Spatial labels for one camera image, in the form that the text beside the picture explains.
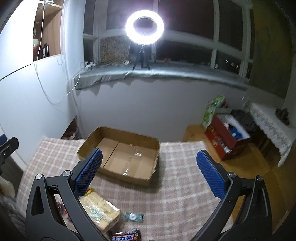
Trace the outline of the large cracker pack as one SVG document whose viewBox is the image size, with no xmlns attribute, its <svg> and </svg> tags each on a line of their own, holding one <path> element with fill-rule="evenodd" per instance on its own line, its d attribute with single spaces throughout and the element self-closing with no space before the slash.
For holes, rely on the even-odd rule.
<svg viewBox="0 0 296 241">
<path fill-rule="evenodd" d="M 78 198 L 84 210 L 102 233 L 107 233 L 119 222 L 121 211 L 92 189 Z"/>
</svg>

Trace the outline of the small green candy packet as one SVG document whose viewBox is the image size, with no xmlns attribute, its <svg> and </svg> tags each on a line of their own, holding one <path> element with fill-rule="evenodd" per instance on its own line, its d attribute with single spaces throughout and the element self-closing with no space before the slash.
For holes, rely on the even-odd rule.
<svg viewBox="0 0 296 241">
<path fill-rule="evenodd" d="M 126 212 L 125 213 L 125 220 L 143 223 L 144 222 L 144 215 L 142 213 Z"/>
</svg>

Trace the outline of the dark chocolate bar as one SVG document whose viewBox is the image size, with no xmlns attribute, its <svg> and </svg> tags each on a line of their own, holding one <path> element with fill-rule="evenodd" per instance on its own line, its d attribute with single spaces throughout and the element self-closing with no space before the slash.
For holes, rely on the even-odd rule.
<svg viewBox="0 0 296 241">
<path fill-rule="evenodd" d="M 124 232 L 109 231 L 109 236 L 112 241 L 140 241 L 142 240 L 142 234 L 139 229 L 133 228 Z"/>
</svg>

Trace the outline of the red storage box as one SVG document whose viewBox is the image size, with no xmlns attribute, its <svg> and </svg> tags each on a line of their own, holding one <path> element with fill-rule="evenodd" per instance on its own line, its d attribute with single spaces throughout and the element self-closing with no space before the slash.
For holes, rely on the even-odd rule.
<svg viewBox="0 0 296 241">
<path fill-rule="evenodd" d="M 241 154 L 251 141 L 250 135 L 231 114 L 213 116 L 205 134 L 221 160 Z"/>
</svg>

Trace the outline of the pink plaid blanket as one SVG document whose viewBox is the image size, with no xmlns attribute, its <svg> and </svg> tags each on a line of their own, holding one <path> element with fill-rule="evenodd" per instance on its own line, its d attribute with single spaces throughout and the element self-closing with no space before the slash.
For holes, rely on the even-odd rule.
<svg viewBox="0 0 296 241">
<path fill-rule="evenodd" d="M 82 140 L 44 138 L 23 173 L 16 208 L 25 214 L 34 177 L 58 176 L 78 162 Z M 196 163 L 205 143 L 161 143 L 156 170 L 147 187 L 137 186 L 97 174 L 91 187 L 121 210 L 141 213 L 142 223 L 122 216 L 113 227 L 117 232 L 137 228 L 143 240 L 190 240 L 219 204 Z"/>
</svg>

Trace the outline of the open cardboard box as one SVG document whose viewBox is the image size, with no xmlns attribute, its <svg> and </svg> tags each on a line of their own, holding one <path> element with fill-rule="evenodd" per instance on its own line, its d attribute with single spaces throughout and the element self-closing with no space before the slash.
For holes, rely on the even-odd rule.
<svg viewBox="0 0 296 241">
<path fill-rule="evenodd" d="M 77 156 L 84 160 L 94 148 L 103 154 L 99 173 L 138 186 L 150 184 L 159 158 L 157 138 L 101 126 L 88 136 Z"/>
</svg>

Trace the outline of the green paper bag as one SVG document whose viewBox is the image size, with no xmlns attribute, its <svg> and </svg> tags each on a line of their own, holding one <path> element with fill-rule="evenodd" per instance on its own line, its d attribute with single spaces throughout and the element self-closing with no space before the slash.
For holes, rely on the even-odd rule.
<svg viewBox="0 0 296 241">
<path fill-rule="evenodd" d="M 206 111 L 202 120 L 202 126 L 204 128 L 207 128 L 210 125 L 212 118 L 216 113 L 216 109 L 221 108 L 224 102 L 225 102 L 225 96 L 223 95 L 219 95 L 215 99 L 208 102 Z"/>
</svg>

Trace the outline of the white lace tablecloth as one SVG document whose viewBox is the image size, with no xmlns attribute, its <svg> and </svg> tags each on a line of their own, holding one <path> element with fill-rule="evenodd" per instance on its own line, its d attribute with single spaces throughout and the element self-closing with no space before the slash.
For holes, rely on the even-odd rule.
<svg viewBox="0 0 296 241">
<path fill-rule="evenodd" d="M 295 127 L 286 126 L 276 116 L 276 108 L 252 102 L 249 107 L 255 123 L 271 140 L 280 153 L 280 160 L 277 163 L 281 167 L 290 151 L 295 147 Z"/>
</svg>

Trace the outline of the dark ornament on side table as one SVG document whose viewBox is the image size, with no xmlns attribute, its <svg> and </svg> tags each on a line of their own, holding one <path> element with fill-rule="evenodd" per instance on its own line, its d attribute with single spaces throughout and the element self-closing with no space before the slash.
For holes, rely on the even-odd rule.
<svg viewBox="0 0 296 241">
<path fill-rule="evenodd" d="M 282 123 L 284 123 L 286 126 L 289 126 L 290 120 L 288 118 L 287 108 L 283 108 L 283 109 L 277 108 L 275 111 L 275 115 Z"/>
</svg>

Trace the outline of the grey windowsill cloth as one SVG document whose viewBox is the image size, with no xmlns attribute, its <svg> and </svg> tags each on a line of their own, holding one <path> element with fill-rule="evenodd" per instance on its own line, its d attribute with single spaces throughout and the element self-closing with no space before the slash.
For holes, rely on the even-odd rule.
<svg viewBox="0 0 296 241">
<path fill-rule="evenodd" d="M 149 80 L 199 80 L 210 83 L 218 83 L 245 90 L 249 80 L 237 74 L 219 69 L 211 69 L 203 65 L 189 65 L 184 63 L 154 63 L 150 67 L 136 67 L 132 65 L 106 64 L 99 65 L 87 70 L 81 70 L 72 80 L 76 90 L 83 90 L 95 85 L 123 81 L 126 79 L 149 79 Z"/>
</svg>

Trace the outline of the white power strip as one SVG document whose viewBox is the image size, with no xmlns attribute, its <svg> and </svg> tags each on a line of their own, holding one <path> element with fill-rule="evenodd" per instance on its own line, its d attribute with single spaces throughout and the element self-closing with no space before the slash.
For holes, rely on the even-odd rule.
<svg viewBox="0 0 296 241">
<path fill-rule="evenodd" d="M 95 67 L 96 64 L 93 61 L 85 61 L 84 62 L 84 69 L 87 71 L 89 69 L 92 69 L 93 67 Z"/>
</svg>

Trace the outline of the leopard pattern board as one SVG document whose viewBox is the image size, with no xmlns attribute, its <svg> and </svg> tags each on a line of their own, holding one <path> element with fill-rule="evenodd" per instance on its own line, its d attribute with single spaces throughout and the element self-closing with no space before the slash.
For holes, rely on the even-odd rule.
<svg viewBox="0 0 296 241">
<path fill-rule="evenodd" d="M 128 60 L 130 40 L 126 36 L 106 37 L 100 40 L 101 63 L 119 63 Z"/>
</svg>

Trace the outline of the black tripod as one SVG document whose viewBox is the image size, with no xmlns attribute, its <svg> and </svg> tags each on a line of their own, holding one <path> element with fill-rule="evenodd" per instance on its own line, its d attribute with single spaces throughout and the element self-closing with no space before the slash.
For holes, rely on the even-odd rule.
<svg viewBox="0 0 296 241">
<path fill-rule="evenodd" d="M 144 69 L 144 68 L 147 68 L 148 70 L 151 69 L 148 58 L 146 57 L 144 46 L 141 46 L 140 50 L 138 51 L 136 60 L 134 62 L 133 68 L 132 68 L 132 71 L 135 70 L 138 63 L 140 63 L 140 68 L 141 69 Z"/>
</svg>

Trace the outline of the wooden wall shelf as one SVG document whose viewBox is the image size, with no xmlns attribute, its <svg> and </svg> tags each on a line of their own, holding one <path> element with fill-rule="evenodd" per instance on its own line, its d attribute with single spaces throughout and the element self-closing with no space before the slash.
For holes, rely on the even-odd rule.
<svg viewBox="0 0 296 241">
<path fill-rule="evenodd" d="M 63 1 L 39 1 L 33 28 L 33 59 L 61 54 Z"/>
</svg>

